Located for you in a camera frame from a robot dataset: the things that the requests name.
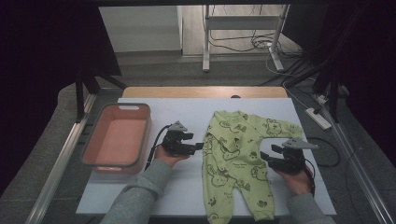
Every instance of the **wall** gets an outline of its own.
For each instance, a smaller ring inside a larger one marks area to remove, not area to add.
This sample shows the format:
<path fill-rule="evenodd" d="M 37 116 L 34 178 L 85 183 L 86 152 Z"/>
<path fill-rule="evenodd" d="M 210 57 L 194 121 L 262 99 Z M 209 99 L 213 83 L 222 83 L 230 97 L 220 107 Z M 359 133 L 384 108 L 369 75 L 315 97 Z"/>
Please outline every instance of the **wall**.
<path fill-rule="evenodd" d="M 115 52 L 180 50 L 181 7 L 100 7 Z"/>

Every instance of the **white power strip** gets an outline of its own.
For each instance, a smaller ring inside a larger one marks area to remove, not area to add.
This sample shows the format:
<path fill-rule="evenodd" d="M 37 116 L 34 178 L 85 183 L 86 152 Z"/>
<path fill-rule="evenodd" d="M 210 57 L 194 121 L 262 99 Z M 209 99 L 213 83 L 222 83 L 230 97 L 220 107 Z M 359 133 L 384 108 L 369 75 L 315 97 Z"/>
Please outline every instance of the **white power strip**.
<path fill-rule="evenodd" d="M 314 108 L 308 108 L 305 110 L 305 113 L 311 117 L 323 130 L 328 130 L 332 127 L 332 125 L 324 119 L 320 114 L 314 114 Z"/>

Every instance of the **patterned fabric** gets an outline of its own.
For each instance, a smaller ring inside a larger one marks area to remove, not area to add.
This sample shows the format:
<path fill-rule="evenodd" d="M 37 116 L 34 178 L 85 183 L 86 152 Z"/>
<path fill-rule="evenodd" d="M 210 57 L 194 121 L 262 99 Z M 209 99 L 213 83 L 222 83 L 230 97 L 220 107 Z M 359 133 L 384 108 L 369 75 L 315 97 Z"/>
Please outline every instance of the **patterned fabric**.
<path fill-rule="evenodd" d="M 293 123 L 216 111 L 205 134 L 203 185 L 207 218 L 211 224 L 228 223 L 233 215 L 233 188 L 243 195 L 255 220 L 274 219 L 274 199 L 267 167 L 260 158 L 260 142 L 268 137 L 302 138 Z"/>

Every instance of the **gray sweatshirt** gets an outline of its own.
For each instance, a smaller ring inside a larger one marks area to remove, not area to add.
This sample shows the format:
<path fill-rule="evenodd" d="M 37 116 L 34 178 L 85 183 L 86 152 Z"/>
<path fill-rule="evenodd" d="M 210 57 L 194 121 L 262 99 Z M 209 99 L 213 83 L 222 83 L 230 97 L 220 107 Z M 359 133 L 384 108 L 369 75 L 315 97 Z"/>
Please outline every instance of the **gray sweatshirt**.
<path fill-rule="evenodd" d="M 155 201 L 163 195 L 172 168 L 162 161 L 154 160 L 150 167 L 127 185 L 114 201 L 101 223 L 146 224 Z M 293 197 L 288 202 L 291 216 L 297 224 L 333 224 L 318 208 L 312 194 Z"/>

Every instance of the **pink plastic bin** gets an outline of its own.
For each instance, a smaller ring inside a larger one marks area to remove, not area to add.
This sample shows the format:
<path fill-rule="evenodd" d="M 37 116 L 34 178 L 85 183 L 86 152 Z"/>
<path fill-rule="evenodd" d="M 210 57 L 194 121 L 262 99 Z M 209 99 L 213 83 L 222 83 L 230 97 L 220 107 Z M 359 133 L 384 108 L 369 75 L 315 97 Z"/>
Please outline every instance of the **pink plastic bin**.
<path fill-rule="evenodd" d="M 139 173 L 146 158 L 150 127 L 150 108 L 146 104 L 104 106 L 82 162 L 101 173 Z"/>

